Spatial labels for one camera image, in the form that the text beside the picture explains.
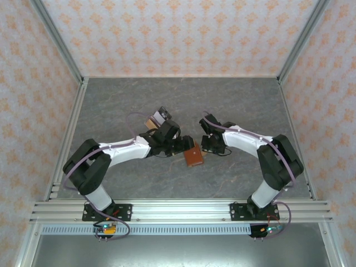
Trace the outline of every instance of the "gray marble floor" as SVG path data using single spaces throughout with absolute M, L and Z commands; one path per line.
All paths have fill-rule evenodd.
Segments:
M 291 128 L 273 78 L 91 78 L 72 141 L 70 155 L 84 140 L 115 142 L 131 138 L 125 117 L 132 111 L 153 113 L 165 106 L 181 126 L 182 135 L 198 143 L 203 110 L 221 123 L 231 121 L 263 135 L 287 135 Z M 145 119 L 132 116 L 137 134 L 147 131 Z M 150 157 L 110 168 L 103 185 L 114 199 L 249 197 L 262 182 L 259 162 L 233 149 L 230 156 L 208 154 L 205 163 L 187 167 L 183 154 Z M 77 198 L 60 189 L 58 197 Z M 303 175 L 283 197 L 309 197 Z

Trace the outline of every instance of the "metal plate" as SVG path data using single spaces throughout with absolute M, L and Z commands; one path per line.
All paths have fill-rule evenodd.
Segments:
M 122 221 L 131 221 L 132 204 L 116 204 L 114 210 L 119 210 L 116 218 Z M 98 214 L 90 204 L 84 204 L 82 221 L 102 221 L 103 217 Z
M 234 202 L 230 204 L 230 216 L 232 221 L 277 221 L 280 219 L 277 204 L 265 207 L 262 212 L 253 217 L 246 203 Z
M 93 235 L 95 228 L 87 224 L 46 224 L 42 235 Z M 116 225 L 116 235 L 127 233 L 127 227 Z M 130 235 L 249 235 L 249 224 L 141 224 L 132 225 Z

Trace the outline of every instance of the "mounting bracket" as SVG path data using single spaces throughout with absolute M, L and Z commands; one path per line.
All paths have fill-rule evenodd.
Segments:
M 122 221 L 131 221 L 132 215 L 132 204 L 115 204 L 114 208 L 116 217 Z M 104 220 L 103 216 L 97 213 L 90 204 L 84 204 L 84 211 L 82 216 L 82 221 L 102 221 Z

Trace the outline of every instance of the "aluminum rail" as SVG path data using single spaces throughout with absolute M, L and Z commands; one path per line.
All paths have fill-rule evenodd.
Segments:
M 292 223 L 323 223 L 331 221 L 333 215 L 327 201 L 305 199 L 282 199 L 291 209 Z M 242 199 L 127 199 L 116 203 L 133 205 L 130 224 L 236 224 L 256 221 L 231 221 L 229 204 L 246 203 Z M 92 223 L 81 220 L 84 200 L 52 200 L 37 202 L 33 208 L 30 223 L 73 224 Z M 284 205 L 278 205 L 281 221 L 288 220 Z

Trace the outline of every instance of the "wall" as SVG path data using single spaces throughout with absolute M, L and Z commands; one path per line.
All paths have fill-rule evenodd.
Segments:
M 277 76 L 317 0 L 44 0 L 84 76 Z
M 330 1 L 283 85 L 307 171 L 356 262 L 356 6 Z
M 0 265 L 14 266 L 77 84 L 28 0 L 1 0 L 0 13 Z

